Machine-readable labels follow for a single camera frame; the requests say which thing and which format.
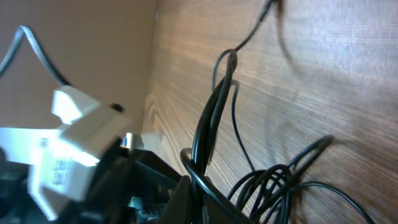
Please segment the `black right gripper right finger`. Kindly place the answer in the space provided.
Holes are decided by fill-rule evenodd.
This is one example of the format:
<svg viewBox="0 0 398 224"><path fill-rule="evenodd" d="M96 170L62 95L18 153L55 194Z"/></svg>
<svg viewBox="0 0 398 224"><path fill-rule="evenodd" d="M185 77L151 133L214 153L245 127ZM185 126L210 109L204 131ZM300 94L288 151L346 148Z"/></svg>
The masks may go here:
<svg viewBox="0 0 398 224"><path fill-rule="evenodd" d="M208 177L202 177L203 223L252 223L227 198L215 188Z"/></svg>

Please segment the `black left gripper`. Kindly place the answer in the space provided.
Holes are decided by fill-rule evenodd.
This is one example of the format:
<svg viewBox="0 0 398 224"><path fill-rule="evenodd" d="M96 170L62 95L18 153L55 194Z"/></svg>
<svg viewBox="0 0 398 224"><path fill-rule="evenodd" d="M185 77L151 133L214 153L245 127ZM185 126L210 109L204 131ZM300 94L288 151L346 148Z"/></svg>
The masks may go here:
<svg viewBox="0 0 398 224"><path fill-rule="evenodd" d="M70 202L56 223L129 223L136 217L133 197L160 215L182 176L152 151L128 151L120 142L100 159L84 200Z"/></svg>

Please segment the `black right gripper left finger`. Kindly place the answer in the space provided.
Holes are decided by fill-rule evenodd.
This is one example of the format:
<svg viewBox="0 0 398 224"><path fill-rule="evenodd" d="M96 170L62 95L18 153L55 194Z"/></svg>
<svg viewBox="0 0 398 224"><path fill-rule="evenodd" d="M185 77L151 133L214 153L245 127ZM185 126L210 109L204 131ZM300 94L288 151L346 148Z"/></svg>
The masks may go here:
<svg viewBox="0 0 398 224"><path fill-rule="evenodd" d="M170 200L163 209L157 224L190 224L192 222L193 194L189 176L178 182Z"/></svg>

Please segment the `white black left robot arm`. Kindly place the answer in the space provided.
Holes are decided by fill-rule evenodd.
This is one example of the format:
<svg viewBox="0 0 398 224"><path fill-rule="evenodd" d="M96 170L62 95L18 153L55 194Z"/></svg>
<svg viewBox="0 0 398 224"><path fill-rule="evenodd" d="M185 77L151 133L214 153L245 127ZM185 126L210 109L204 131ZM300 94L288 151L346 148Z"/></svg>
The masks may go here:
<svg viewBox="0 0 398 224"><path fill-rule="evenodd" d="M1 130L2 223L189 223L189 179L116 131Z"/></svg>

